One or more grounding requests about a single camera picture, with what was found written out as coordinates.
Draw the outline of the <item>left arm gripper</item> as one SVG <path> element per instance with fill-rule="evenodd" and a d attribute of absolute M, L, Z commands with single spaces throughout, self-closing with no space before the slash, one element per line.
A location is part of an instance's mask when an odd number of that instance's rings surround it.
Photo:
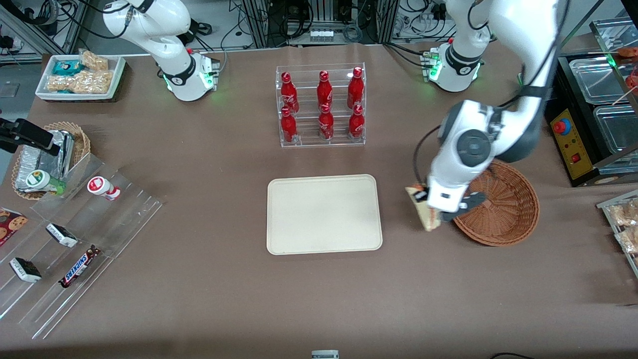
<path fill-rule="evenodd" d="M 428 188 L 417 191 L 417 203 L 428 201 L 428 206 L 442 212 L 456 213 L 461 207 L 461 202 L 469 186 L 444 187 L 442 185 L 430 185 Z"/>

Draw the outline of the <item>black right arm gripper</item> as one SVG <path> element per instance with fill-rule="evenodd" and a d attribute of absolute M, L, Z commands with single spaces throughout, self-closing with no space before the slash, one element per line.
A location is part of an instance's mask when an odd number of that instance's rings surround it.
<path fill-rule="evenodd" d="M 12 132 L 14 122 L 0 119 L 0 149 L 15 153 L 18 146 L 26 145 L 39 150 L 60 150 L 53 135 L 28 120 L 18 120 L 18 136 Z"/>

